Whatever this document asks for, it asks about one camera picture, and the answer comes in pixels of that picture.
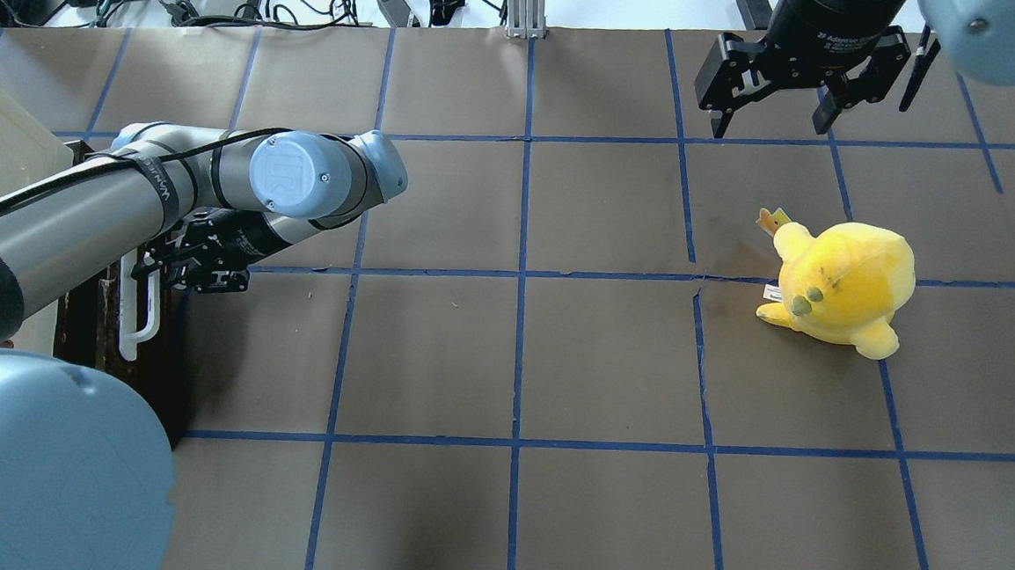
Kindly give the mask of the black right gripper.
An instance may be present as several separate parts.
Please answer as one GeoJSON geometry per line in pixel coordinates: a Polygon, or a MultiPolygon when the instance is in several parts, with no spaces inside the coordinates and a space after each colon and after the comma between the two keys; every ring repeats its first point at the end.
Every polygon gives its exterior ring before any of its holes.
{"type": "Polygon", "coordinates": [[[753,86],[780,90],[822,87],[813,114],[826,135],[840,113],[886,98],[911,57],[894,24],[908,0],[779,0],[758,43],[735,33],[715,39],[694,82],[714,138],[725,138],[733,115],[752,103],[753,86]]]}

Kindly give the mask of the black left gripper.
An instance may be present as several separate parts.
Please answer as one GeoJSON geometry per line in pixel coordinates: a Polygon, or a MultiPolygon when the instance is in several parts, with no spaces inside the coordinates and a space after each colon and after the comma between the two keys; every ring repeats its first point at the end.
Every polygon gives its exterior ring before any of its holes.
{"type": "Polygon", "coordinates": [[[184,221],[179,239],[147,243],[131,267],[131,279],[159,273],[174,289],[243,293],[251,281],[249,266],[320,232],[314,221],[271,211],[209,208],[184,221]]]}

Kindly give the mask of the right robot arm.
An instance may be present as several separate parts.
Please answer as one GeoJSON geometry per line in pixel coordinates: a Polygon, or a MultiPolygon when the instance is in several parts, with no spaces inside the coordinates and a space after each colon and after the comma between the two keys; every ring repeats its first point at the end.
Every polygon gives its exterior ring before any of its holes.
{"type": "Polygon", "coordinates": [[[885,99],[905,69],[906,111],[938,55],[966,77],[1015,86],[1015,0],[917,0],[915,46],[895,23],[907,1],[779,0],[760,40],[718,35],[694,82],[713,136],[725,137],[742,106],[805,89],[824,92],[812,123],[826,135],[845,110],[885,99]]]}

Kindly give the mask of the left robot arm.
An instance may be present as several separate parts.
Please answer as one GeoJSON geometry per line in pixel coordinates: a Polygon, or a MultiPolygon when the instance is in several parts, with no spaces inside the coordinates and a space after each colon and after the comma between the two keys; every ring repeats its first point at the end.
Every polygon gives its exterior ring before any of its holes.
{"type": "Polygon", "coordinates": [[[186,289],[242,292],[248,268],[347,226],[408,186],[373,129],[135,123],[109,151],[0,198],[0,570],[159,570],[175,484],[153,407],[118,377],[9,350],[23,320],[121,258],[180,265],[186,289]]]}

